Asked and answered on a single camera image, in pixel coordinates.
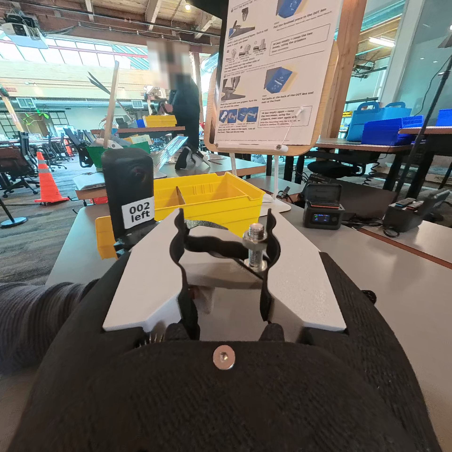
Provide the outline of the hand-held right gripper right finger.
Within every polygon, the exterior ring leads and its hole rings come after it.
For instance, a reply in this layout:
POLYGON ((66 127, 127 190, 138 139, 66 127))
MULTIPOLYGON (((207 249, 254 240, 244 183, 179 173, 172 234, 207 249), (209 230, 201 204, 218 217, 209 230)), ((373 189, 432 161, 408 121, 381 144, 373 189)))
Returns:
POLYGON ((306 328, 344 332, 346 324, 319 249, 280 213, 268 210, 268 266, 263 273, 262 319, 282 327, 286 342, 306 328))

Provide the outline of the yellow divided plastic bin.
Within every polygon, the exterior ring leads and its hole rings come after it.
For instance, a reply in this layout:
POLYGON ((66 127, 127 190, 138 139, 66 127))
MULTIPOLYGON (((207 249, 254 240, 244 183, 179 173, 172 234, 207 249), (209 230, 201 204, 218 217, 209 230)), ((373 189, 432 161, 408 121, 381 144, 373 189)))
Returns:
POLYGON ((263 190, 229 172, 158 179, 155 220, 182 208, 185 219, 216 223, 242 237, 250 224, 257 223, 263 196, 263 190))

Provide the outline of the silver bolt with nut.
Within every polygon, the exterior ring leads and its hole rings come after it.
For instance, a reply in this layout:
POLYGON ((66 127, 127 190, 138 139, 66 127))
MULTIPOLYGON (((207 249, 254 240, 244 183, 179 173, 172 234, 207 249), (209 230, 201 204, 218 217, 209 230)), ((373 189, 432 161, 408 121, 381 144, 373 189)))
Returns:
POLYGON ((244 260, 245 266, 256 274, 262 274, 267 268, 264 252, 268 244, 268 236, 263 224, 250 224, 243 234, 242 244, 248 250, 248 257, 244 260))

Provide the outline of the person's left forearm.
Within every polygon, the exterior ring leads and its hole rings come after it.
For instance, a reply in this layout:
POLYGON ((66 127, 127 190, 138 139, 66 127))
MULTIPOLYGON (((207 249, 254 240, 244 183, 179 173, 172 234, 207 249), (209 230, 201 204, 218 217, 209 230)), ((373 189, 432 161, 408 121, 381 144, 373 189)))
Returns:
POLYGON ((1 376, 38 366, 56 335, 97 283, 0 285, 1 376))

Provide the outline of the green plastic bin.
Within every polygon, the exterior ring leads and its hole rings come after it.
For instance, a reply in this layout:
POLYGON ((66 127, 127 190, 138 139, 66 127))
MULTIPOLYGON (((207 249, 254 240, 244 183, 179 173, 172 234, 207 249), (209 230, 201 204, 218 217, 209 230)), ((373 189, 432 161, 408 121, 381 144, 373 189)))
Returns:
MULTIPOLYGON (((138 148, 144 150, 146 153, 150 154, 150 144, 147 141, 139 142, 136 144, 130 143, 125 139, 113 136, 112 140, 109 140, 108 149, 120 149, 120 148, 138 148)), ((104 148, 104 138, 96 138, 94 142, 87 147, 88 155, 93 161, 93 165, 97 169, 102 168, 101 156, 105 151, 104 148)))

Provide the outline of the clear tilted sign holder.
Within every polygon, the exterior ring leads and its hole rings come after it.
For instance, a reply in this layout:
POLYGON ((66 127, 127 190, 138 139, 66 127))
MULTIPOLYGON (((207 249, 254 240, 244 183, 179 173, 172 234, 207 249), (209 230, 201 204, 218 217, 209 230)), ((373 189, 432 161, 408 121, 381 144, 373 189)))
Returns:
POLYGON ((173 138, 168 144, 166 144, 161 150, 155 152, 152 157, 154 162, 154 168, 159 170, 163 165, 168 163, 180 149, 184 148, 188 137, 178 135, 173 138))

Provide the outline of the grey desk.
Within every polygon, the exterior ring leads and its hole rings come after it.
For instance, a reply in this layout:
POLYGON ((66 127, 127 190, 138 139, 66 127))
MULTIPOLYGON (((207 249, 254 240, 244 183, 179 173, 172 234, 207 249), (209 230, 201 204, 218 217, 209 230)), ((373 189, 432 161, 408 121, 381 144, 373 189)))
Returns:
MULTIPOLYGON (((175 178, 200 174, 217 174, 219 176, 222 176, 226 172, 233 172, 231 159, 229 156, 204 153, 203 159, 200 159, 197 156, 192 156, 191 152, 189 152, 189 155, 186 159, 186 167, 176 169, 176 161, 178 160, 179 156, 180 153, 170 158, 167 163, 160 167, 160 169, 154 169, 154 179, 175 178)), ((242 159, 235 159, 235 169, 236 175, 239 177, 266 173, 265 164, 242 159)))

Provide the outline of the black charging case with display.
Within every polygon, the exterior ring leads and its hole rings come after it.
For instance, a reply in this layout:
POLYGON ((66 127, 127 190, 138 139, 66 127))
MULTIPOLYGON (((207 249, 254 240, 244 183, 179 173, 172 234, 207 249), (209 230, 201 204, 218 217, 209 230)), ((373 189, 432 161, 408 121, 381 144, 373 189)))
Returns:
POLYGON ((309 229, 338 230, 345 209, 340 203, 340 184, 309 183, 304 190, 303 226, 309 229))

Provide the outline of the orange traffic cone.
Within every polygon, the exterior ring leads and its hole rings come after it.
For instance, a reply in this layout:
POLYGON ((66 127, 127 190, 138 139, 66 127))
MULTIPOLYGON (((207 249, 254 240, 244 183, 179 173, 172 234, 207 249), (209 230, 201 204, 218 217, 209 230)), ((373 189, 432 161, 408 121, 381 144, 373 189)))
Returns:
POLYGON ((53 179, 52 172, 44 160, 43 154, 37 151, 38 176, 40 184, 40 198, 35 200, 39 204, 54 204, 70 201, 69 197, 63 197, 53 179))

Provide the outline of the thin wooden board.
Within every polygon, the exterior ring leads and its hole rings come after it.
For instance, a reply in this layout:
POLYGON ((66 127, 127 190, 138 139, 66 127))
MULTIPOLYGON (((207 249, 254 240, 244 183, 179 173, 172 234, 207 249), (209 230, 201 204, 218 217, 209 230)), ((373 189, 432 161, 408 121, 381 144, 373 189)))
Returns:
POLYGON ((118 84, 118 73, 119 73, 119 62, 115 61, 110 89, 109 106, 104 126, 104 141, 103 141, 104 150, 107 150, 109 148, 109 141, 112 136, 113 117, 116 108, 116 98, 117 98, 116 91, 118 84))

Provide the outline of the row of black office chairs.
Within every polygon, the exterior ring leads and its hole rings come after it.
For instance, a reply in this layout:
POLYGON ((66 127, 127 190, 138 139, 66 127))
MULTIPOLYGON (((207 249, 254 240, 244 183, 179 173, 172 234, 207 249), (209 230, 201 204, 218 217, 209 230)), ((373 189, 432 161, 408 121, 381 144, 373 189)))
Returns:
MULTIPOLYGON (((37 151, 42 152, 52 176, 54 167, 67 169, 64 165, 65 161, 78 161, 80 167, 88 168, 86 142, 76 144, 75 140, 76 138, 70 135, 67 138, 48 137, 34 141, 30 140, 29 133, 19 133, 17 139, 1 141, 2 197, 8 198, 18 189, 28 189, 40 198, 37 151)), ((77 197, 69 198, 70 201, 78 200, 77 197)))

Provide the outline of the black stanchion base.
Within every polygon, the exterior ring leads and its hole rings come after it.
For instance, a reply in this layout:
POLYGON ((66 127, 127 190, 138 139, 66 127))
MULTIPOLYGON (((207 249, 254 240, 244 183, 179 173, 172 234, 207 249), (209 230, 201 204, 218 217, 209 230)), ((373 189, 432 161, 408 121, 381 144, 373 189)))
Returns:
POLYGON ((1 223, 0 223, 1 229, 8 229, 8 228, 12 228, 15 226, 19 226, 28 221, 28 218, 26 218, 26 217, 17 217, 17 218, 13 217, 11 215, 11 213, 9 212, 7 206, 3 202, 3 199, 0 199, 0 204, 1 204, 3 211, 5 212, 5 214, 8 217, 8 219, 1 221, 1 223))

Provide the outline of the long wooden desk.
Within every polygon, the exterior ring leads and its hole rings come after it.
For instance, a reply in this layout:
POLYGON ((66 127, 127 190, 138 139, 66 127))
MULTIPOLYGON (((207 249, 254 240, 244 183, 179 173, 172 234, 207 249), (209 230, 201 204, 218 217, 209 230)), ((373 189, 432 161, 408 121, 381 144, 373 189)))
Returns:
POLYGON ((406 145, 376 145, 325 139, 317 142, 315 150, 308 152, 308 156, 326 161, 363 165, 375 163, 380 154, 395 155, 383 189, 393 190, 397 179, 404 183, 406 176, 398 177, 402 163, 405 163, 404 169, 417 165, 407 194, 409 197, 416 197, 421 191, 434 157, 451 157, 452 127, 427 126, 422 133, 420 127, 409 127, 400 129, 400 132, 409 136, 414 135, 415 141, 406 145))

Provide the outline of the ceiling air unit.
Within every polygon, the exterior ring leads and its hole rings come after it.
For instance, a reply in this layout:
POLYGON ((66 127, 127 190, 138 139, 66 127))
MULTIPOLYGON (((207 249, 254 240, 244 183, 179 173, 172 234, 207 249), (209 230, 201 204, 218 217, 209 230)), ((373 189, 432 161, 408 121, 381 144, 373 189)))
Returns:
POLYGON ((1 29, 17 46, 48 49, 38 25, 31 17, 20 14, 5 14, 1 29))

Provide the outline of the wooden post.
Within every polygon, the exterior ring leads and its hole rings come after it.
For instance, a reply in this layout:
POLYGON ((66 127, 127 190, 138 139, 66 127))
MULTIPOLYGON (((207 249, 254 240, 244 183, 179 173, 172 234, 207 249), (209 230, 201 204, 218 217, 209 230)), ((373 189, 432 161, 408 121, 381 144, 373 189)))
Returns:
POLYGON ((342 3, 337 35, 338 63, 331 88, 331 99, 325 112, 322 138, 337 138, 339 134, 366 5, 366 0, 344 0, 342 3))

